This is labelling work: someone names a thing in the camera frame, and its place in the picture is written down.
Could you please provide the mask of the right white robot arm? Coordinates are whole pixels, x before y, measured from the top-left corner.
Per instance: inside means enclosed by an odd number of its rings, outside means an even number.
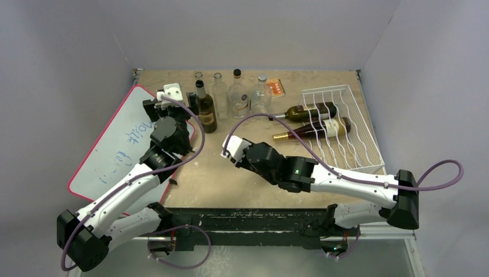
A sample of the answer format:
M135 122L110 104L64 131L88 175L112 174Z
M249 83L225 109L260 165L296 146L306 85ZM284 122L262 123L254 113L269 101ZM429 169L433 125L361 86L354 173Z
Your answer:
M291 193L336 193L361 199L352 206L328 206L325 230L337 235L359 224L386 221L405 230L419 228L419 196L412 191L414 177L400 170L396 175L375 175L350 170L328 170L315 159L283 156L267 143L251 143L236 136L221 154L237 168L252 171L268 183Z

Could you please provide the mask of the green bottle silver cap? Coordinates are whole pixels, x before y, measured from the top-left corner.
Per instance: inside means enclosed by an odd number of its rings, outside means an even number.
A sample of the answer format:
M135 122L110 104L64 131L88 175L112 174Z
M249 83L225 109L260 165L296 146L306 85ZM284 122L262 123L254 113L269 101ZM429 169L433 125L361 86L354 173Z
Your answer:
M307 108L302 105L292 106L286 112L273 114L273 116L293 123L304 123L334 118L336 114L336 106L332 102L325 102L310 104Z

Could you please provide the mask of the clear square glass bottle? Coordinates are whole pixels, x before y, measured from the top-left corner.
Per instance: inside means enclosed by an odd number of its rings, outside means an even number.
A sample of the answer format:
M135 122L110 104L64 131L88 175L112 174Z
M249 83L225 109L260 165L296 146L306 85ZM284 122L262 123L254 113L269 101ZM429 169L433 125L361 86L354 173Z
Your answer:
M194 73L194 78L196 81L203 81L204 80L204 75L202 72L195 72Z

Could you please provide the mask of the red bottle gold cap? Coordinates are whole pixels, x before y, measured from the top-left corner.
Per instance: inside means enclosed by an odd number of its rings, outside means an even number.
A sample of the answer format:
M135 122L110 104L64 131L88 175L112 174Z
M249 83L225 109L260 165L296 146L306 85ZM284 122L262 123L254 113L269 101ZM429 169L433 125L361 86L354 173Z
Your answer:
M303 140L345 136L350 131L351 122L346 117L316 121L294 129L294 132Z

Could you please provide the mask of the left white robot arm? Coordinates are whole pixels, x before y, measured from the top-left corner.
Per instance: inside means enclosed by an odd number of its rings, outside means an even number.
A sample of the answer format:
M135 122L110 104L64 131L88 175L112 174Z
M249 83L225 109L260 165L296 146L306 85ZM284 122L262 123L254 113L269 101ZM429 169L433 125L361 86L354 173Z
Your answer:
M143 107L154 126L150 147L140 161L98 199L77 212L66 209L57 217L57 244L65 272L90 271L111 250L134 237L151 232L164 236L171 231L172 220L159 203L125 218L121 215L185 164L181 158L193 150L187 121L196 114L176 92L159 92Z

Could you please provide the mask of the olive bottle silver cap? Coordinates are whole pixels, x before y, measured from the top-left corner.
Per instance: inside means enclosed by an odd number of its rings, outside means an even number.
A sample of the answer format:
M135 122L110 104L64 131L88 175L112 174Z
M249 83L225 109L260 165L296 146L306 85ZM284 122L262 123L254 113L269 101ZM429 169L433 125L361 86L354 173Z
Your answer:
M213 98L206 92L204 82L195 82L197 90L198 119L200 120L205 133L213 133L217 129L216 111Z

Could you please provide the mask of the large clear glass bottle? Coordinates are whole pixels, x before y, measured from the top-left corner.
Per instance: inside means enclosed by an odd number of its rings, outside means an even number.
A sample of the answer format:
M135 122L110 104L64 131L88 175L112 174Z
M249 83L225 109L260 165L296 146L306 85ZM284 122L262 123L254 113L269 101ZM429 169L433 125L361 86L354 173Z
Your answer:
M262 73L258 76L258 81L252 87L250 96L251 114L269 114L272 104L272 89L267 85L268 77Z

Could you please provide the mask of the clear round labelled bottle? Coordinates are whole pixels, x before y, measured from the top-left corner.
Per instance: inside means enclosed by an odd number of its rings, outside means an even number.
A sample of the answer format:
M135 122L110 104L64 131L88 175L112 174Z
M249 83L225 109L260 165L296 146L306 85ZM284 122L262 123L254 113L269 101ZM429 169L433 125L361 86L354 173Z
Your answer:
M230 101L230 113L234 118L243 118L249 113L248 89L243 83L240 69L234 69L233 78L234 81L227 92Z

